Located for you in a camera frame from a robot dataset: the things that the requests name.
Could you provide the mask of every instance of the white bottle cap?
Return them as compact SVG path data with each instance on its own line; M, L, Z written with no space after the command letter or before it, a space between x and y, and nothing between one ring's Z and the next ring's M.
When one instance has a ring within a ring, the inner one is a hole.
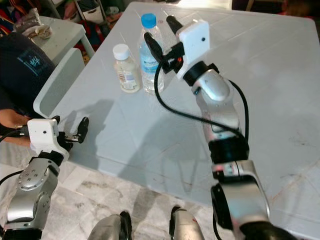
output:
M113 47L114 58L122 61L126 60L130 56L129 47L125 44L118 44Z

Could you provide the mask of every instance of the small plastic bottle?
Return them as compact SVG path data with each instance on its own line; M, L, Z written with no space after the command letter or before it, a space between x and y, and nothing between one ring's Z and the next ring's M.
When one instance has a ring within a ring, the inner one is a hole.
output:
M130 57L129 47L118 44L113 48L116 59L114 69L120 81L120 88L126 93L136 93L141 88L139 70L135 61Z

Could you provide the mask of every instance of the plastic chair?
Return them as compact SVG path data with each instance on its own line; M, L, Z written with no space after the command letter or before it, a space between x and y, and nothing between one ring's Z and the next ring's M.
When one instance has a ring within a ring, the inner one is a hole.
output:
M36 113L49 118L58 103L85 68L79 49L71 48L44 84L33 102Z

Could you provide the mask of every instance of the marble floor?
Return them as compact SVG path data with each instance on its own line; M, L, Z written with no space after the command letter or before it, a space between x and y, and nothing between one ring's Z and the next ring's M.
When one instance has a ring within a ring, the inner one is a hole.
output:
M0 144L0 179L24 168L31 156L27 147ZM43 240L86 240L102 218L122 210L130 212L134 239L168 240L173 206L189 210L199 222L206 240L215 239L211 207L186 202L154 192L135 183L91 171L65 162L61 165L58 186L51 199ZM16 179L8 179L0 188L0 223L3 225ZM230 231L218 227L224 240L233 240Z

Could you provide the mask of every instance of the black cable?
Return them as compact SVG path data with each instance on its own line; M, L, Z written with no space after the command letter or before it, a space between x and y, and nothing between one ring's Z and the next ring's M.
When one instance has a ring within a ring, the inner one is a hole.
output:
M7 137L10 137L10 136L14 136L15 134L19 134L20 133L20 130L13 130L13 131L10 131L8 132L7 134L3 135L2 137L0 137L0 143Z
M168 111L170 111L170 112L172 112L174 114L180 115L182 117L186 117L186 118L189 118L189 119L200 121L202 123L206 123L206 124L217 126L219 128L225 129L227 131L230 131L230 132L236 134L239 138L244 138L242 133L239 132L237 129L228 127L228 126L226 126L224 124L221 124L221 123L218 123L218 122L215 122L215 121L211 121L211 120L205 119L203 117L198 117L198 116L195 116L195 115L191 115L189 113L185 113L185 112L181 112L181 111L175 110L175 109L169 107L168 105L166 105L166 103L161 99L161 97L159 95L159 90L158 90L158 77L159 77L159 73L160 73L161 67L162 67L162 65L161 65L161 63L159 63L159 65L158 65L158 67L157 67L157 69L155 71L155 75L154 75L154 92L155 92L155 96L158 99L159 103L165 109L167 109Z
M218 233L218 229L217 229L217 222L216 222L216 219L215 219L215 215L213 215L213 218L212 218L212 222L213 222L213 231L214 231L214 235L216 237L217 240L222 240L219 233Z
M9 174L9 175L7 175L7 176L5 176L4 178L2 178L1 180L0 180L0 186L1 186L1 184L5 181L5 180L7 180L8 178L11 178L11 177L13 177L14 175L18 175L18 174L20 174L20 173L22 173L23 171L21 170L21 171L16 171L16 172L14 172L14 173L11 173L11 174ZM3 235L4 235L4 228L0 225L0 237L3 237Z
M238 91L242 102L243 102L243 106L244 106L244 137L246 139L246 141L249 141L249 108L248 108L248 103L247 103L247 99L244 95L244 93L242 92L241 88L235 84L233 81L229 80L229 82L232 84L232 86Z

